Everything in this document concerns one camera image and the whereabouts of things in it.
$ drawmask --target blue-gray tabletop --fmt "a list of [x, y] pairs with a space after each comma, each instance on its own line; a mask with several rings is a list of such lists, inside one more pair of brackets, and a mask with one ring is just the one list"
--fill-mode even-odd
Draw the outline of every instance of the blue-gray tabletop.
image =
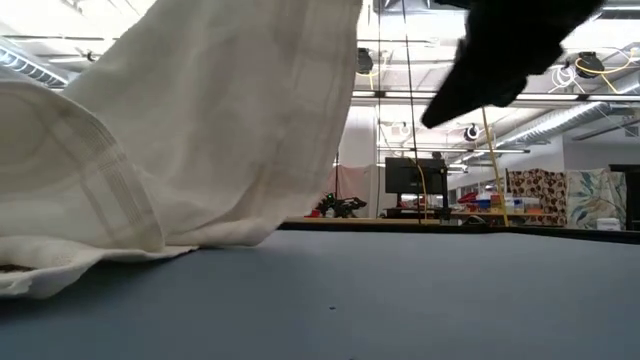
[[276, 232], [0, 302], [1, 359], [640, 359], [640, 246]]

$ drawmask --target white cloth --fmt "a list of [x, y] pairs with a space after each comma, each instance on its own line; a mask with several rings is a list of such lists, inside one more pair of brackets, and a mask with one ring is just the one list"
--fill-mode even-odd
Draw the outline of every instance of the white cloth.
[[309, 209], [355, 75], [360, 0], [158, 0], [63, 96], [0, 83], [0, 295], [100, 259], [256, 245]]

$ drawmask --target ceiling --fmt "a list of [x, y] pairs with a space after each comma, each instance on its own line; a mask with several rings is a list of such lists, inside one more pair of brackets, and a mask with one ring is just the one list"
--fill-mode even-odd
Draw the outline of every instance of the ceiling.
[[[371, 9], [374, 0], [364, 0], [358, 24], [358, 46], [370, 50], [374, 76], [357, 76], [356, 90], [436, 91], [451, 67], [457, 39], [464, 36], [462, 11], [432, 11], [402, 16], [378, 17]], [[0, 36], [15, 51], [38, 62], [61, 77], [72, 80], [104, 54], [121, 34], [131, 27], [154, 0], [0, 0]], [[638, 1], [610, 0], [608, 6], [640, 6]], [[640, 48], [640, 20], [599, 19], [578, 28], [564, 42], [566, 54], [546, 74], [529, 79], [526, 93], [606, 93], [602, 77], [567, 81], [571, 74], [559, 73], [566, 58], [581, 51], [595, 51], [607, 69], [624, 70], [609, 75], [615, 81], [640, 69], [629, 63], [630, 51]], [[495, 66], [529, 54], [513, 54], [495, 59]], [[640, 50], [631, 55], [640, 60]], [[380, 106], [371, 104], [382, 124], [384, 141], [402, 146], [410, 138], [411, 121], [419, 118], [422, 106], [409, 101]], [[498, 135], [504, 134], [553, 108], [488, 108], [487, 120]], [[444, 126], [427, 130], [416, 121], [419, 144], [465, 145], [464, 128], [481, 124], [480, 111], [467, 114]]]

